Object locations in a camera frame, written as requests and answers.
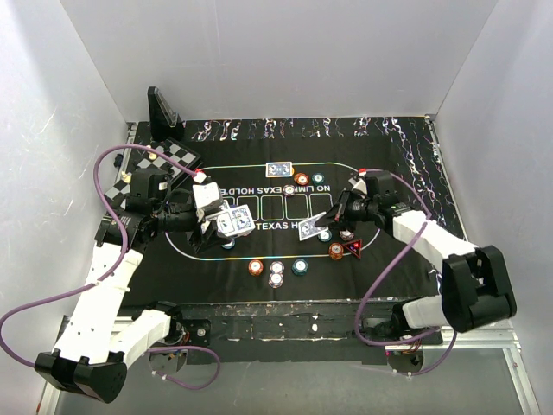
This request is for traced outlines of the red black all-in marker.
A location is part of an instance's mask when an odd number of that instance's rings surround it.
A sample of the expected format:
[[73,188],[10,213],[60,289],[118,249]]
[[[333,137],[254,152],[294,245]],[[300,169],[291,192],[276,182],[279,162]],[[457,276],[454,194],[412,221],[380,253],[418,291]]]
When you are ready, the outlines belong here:
[[363,251],[363,241],[361,239],[349,240],[342,244],[344,251],[348,251],[355,258],[360,259]]

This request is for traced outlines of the green chips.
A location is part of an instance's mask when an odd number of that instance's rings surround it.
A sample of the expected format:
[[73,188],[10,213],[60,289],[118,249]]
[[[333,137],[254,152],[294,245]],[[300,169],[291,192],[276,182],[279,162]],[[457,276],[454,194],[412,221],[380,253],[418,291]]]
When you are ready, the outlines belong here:
[[235,246],[235,240],[231,239],[229,242],[223,244],[221,247],[225,250],[231,250]]
[[318,239],[321,242],[328,242],[333,238],[332,233],[329,230],[325,230],[318,234]]

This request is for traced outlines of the dealt cards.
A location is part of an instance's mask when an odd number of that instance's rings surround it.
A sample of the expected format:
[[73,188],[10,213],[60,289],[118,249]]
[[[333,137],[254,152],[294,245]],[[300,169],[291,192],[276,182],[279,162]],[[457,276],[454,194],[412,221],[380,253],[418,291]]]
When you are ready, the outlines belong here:
[[269,162],[265,164],[267,178],[292,177],[294,168],[292,162]]
[[315,216],[312,216],[310,218],[300,221],[297,224],[298,239],[300,241],[304,241],[314,236],[318,236],[323,232],[326,232],[328,230],[328,227],[317,226],[315,224],[319,219],[323,218],[324,216],[325,216],[325,213],[321,212]]

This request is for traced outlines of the orange chips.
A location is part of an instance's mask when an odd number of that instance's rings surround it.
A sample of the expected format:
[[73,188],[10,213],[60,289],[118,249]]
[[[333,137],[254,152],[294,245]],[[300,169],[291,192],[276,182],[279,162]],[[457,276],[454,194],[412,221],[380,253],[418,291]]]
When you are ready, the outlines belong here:
[[294,181],[300,186],[306,186],[309,184],[309,176],[304,173],[297,173],[294,175]]
[[341,260],[344,256],[344,246],[334,242],[328,248],[328,255],[332,260]]

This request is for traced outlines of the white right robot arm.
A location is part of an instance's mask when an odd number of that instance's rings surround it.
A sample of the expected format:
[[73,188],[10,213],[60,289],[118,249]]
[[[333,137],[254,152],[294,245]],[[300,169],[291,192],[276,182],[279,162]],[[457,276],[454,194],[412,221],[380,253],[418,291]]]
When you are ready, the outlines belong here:
[[393,194],[369,196],[345,190],[315,224],[351,232],[359,222],[371,222],[405,244],[386,272],[415,251],[442,277],[440,294],[395,305],[390,321],[374,328],[376,335],[407,344],[421,338],[424,329],[448,325],[466,333],[516,315],[505,258],[497,247],[478,247],[454,236]]

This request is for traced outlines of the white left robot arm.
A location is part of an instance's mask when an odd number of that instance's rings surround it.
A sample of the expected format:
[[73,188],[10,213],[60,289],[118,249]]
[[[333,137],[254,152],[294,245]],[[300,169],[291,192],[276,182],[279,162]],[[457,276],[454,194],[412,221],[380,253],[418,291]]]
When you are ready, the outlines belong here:
[[204,351],[207,340],[196,333],[181,307],[153,302],[117,333],[112,331],[130,280],[145,247],[160,232],[198,229],[191,201],[170,203],[155,216],[118,211],[129,246],[118,227],[103,219],[93,248],[92,266],[69,323],[50,352],[37,355],[34,370],[50,385],[111,403],[121,392],[130,366],[148,352],[182,355]]

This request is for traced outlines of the pink chip front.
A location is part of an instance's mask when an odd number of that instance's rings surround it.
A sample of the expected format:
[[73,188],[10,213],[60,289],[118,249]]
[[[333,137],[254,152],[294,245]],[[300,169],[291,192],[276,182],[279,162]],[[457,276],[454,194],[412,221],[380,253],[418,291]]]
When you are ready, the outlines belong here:
[[283,274],[271,273],[268,284],[273,289],[281,287],[283,285]]

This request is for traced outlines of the orange poker chip stack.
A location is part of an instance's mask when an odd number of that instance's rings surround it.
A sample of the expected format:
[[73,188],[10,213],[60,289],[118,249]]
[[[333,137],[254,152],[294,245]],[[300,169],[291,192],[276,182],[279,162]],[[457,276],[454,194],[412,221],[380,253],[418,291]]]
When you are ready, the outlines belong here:
[[260,276],[264,271],[263,262],[260,259],[253,259],[248,264],[248,272],[252,276]]

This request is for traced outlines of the green poker chip stack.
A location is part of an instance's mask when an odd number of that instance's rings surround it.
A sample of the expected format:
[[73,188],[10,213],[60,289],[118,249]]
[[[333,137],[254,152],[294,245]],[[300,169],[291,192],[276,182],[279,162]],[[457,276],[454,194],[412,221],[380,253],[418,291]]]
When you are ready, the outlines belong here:
[[297,276],[303,276],[308,272],[308,262],[305,259],[297,259],[292,265],[292,271]]

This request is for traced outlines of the pink chips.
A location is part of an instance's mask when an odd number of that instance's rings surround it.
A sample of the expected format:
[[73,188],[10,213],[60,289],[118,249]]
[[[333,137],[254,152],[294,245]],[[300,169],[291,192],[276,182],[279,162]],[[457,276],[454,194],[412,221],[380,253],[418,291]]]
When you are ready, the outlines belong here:
[[295,191],[295,187],[292,186],[292,185],[286,185],[283,187],[283,192],[286,194],[286,195],[293,195],[296,191]]
[[350,231],[340,231],[340,237],[344,240],[344,241],[349,241],[349,240],[352,240],[354,238],[354,233],[350,232]]

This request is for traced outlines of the blue playing card deck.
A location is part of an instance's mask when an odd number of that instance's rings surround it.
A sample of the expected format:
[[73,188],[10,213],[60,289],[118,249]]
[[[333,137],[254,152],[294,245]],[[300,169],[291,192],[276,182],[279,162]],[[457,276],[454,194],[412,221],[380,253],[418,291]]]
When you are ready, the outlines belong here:
[[256,227],[247,205],[226,209],[217,214],[214,220],[218,232],[228,239],[245,236]]

